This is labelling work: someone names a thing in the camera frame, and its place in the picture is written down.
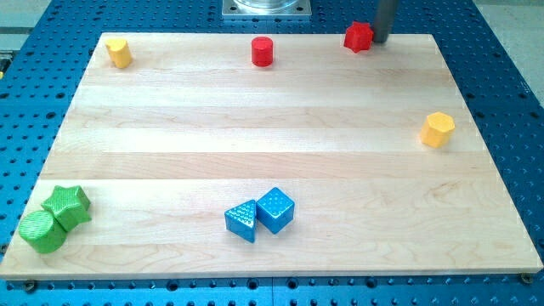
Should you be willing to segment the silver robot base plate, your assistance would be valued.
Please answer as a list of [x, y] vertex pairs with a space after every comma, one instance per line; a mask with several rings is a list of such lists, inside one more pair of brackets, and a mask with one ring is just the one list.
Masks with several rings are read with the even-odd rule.
[[222, 16], [272, 17], [303, 16], [312, 14], [310, 0], [223, 0]]

